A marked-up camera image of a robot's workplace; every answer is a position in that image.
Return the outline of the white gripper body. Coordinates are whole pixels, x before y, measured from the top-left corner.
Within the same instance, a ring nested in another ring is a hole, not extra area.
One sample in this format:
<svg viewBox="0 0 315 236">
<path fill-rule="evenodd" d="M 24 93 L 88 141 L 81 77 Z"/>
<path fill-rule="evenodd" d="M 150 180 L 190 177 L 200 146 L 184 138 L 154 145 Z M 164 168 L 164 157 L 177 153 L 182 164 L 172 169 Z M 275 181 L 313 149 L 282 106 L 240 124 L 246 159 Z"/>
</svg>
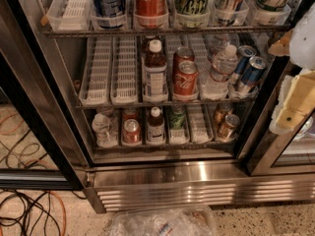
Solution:
<svg viewBox="0 0 315 236">
<path fill-rule="evenodd" d="M 295 25 L 289 42 L 292 64 L 315 70 L 315 3 Z"/>
</svg>

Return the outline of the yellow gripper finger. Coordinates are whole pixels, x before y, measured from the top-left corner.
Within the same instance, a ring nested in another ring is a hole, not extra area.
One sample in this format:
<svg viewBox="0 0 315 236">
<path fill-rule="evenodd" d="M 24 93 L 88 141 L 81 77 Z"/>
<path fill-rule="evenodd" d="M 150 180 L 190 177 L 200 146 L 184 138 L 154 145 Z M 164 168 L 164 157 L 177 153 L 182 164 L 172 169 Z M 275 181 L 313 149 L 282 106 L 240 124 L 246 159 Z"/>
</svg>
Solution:
<svg viewBox="0 0 315 236">
<path fill-rule="evenodd" d="M 277 57 L 283 57 L 289 55 L 289 43 L 292 36 L 292 29 L 287 31 L 279 40 L 273 43 L 268 52 Z"/>
<path fill-rule="evenodd" d="M 293 131 L 315 108 L 315 71 L 302 69 L 285 76 L 269 130 L 276 135 Z"/>
</svg>

